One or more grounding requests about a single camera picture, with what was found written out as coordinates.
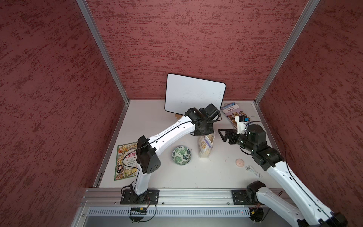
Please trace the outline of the instant oatmeal bag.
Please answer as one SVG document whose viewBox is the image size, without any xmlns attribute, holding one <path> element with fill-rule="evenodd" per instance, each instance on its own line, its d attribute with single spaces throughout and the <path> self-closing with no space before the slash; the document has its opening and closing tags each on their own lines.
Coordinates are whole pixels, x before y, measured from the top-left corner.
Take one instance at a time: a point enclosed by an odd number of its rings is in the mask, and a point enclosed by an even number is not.
<svg viewBox="0 0 363 227">
<path fill-rule="evenodd" d="M 208 158 L 215 138 L 215 133 L 198 137 L 199 158 Z"/>
</svg>

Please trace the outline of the green leaf pattern bowl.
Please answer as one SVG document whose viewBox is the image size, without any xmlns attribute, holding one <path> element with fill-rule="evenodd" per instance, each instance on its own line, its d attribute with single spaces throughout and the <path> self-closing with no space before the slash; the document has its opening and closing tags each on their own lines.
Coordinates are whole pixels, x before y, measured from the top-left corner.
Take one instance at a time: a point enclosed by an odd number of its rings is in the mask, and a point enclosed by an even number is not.
<svg viewBox="0 0 363 227">
<path fill-rule="evenodd" d="M 173 150 L 172 160 L 177 165 L 184 166 L 190 162 L 191 158 L 191 150 L 186 146 L 178 146 Z"/>
</svg>

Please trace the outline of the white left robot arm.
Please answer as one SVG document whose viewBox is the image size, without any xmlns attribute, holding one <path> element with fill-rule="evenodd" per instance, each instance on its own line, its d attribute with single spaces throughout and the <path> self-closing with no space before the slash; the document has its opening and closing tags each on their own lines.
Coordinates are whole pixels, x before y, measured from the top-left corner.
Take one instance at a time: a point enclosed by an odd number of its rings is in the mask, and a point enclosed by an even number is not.
<svg viewBox="0 0 363 227">
<path fill-rule="evenodd" d="M 219 116 L 220 112 L 213 104 L 200 109 L 190 108 L 166 130 L 149 138 L 141 136 L 135 150 L 138 174 L 130 187 L 134 200 L 145 197 L 151 174 L 161 166 L 159 156 L 165 149 L 187 134 L 204 136 L 213 133 L 213 123 L 218 121 Z"/>
</svg>

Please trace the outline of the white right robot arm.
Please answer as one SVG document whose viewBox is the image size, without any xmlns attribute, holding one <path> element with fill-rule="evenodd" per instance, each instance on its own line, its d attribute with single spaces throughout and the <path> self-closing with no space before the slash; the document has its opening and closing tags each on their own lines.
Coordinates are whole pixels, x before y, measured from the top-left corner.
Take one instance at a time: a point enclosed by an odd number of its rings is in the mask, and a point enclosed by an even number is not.
<svg viewBox="0 0 363 227">
<path fill-rule="evenodd" d="M 236 144 L 251 153 L 253 160 L 273 177 L 294 202 L 290 204 L 275 195 L 260 181 L 247 186 L 252 202 L 268 206 L 292 227 L 346 227 L 348 220 L 324 205 L 293 173 L 280 153 L 266 141 L 266 132 L 259 125 L 247 127 L 246 132 L 219 129 L 222 141 Z"/>
</svg>

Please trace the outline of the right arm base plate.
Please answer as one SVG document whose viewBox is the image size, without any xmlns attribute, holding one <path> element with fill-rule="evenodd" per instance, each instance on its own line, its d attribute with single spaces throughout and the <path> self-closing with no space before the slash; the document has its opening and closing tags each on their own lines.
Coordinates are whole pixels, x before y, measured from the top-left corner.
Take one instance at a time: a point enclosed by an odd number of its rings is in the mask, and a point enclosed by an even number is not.
<svg viewBox="0 0 363 227">
<path fill-rule="evenodd" d="M 251 190 L 232 190 L 234 205 L 257 205 L 259 202 L 255 198 L 255 193 Z"/>
</svg>

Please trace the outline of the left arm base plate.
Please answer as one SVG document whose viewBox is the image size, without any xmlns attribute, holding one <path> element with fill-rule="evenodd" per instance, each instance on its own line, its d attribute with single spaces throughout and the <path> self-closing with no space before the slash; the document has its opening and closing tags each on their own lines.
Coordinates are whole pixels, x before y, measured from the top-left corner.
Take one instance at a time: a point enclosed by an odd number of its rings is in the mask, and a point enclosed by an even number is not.
<svg viewBox="0 0 363 227">
<path fill-rule="evenodd" d="M 160 191 L 156 189 L 148 189 L 141 195 L 137 195 L 131 189 L 124 189 L 120 200 L 121 205 L 149 205 L 158 204 Z"/>
</svg>

